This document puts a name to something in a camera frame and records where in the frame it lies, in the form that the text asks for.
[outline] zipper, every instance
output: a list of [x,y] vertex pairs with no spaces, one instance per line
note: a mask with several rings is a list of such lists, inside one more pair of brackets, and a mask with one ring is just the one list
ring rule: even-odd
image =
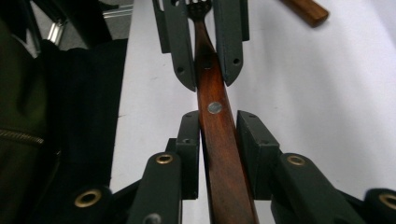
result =
[[19,133],[10,130],[0,129],[0,138],[6,138],[18,142],[25,142],[35,145],[43,145],[44,139],[30,135],[29,133]]

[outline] white table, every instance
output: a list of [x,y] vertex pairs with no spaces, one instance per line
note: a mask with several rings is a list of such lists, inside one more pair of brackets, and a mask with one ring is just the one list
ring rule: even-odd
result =
[[[283,152],[310,158],[355,197],[396,189],[396,2],[320,0],[331,16],[316,29],[277,0],[248,2],[245,65],[228,88],[233,114],[259,116]],[[206,24],[214,38],[213,18]],[[134,1],[130,32],[114,191],[141,178],[148,158],[177,137],[181,117],[197,109],[170,54],[161,54],[150,0]],[[200,165],[200,198],[183,202],[184,223],[209,223],[202,157]],[[269,203],[256,204],[261,223],[274,223]]]

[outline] wood grain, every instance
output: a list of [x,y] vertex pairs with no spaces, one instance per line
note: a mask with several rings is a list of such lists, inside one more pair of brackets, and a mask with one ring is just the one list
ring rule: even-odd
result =
[[[196,66],[212,223],[259,223],[237,147],[233,115],[217,54],[197,58]],[[222,105],[218,114],[208,111],[213,102]]]
[[312,27],[321,25],[329,17],[329,11],[312,0],[281,1]]

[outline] dark green jacket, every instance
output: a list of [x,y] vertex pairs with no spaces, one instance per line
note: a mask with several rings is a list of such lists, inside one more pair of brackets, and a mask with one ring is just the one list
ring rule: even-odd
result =
[[0,20],[0,223],[27,216],[46,135],[46,85],[35,60]]

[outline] brass grommet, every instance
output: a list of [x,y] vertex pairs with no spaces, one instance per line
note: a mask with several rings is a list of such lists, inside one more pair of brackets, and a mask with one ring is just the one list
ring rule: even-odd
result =
[[379,201],[387,207],[396,210],[396,195],[389,193],[382,193],[378,196]]
[[173,156],[169,154],[162,154],[155,160],[159,164],[167,164],[173,161]]
[[89,207],[99,202],[101,198],[102,192],[99,189],[89,189],[77,196],[75,206],[79,208]]
[[305,165],[305,160],[299,156],[288,156],[288,162],[293,165],[303,166]]

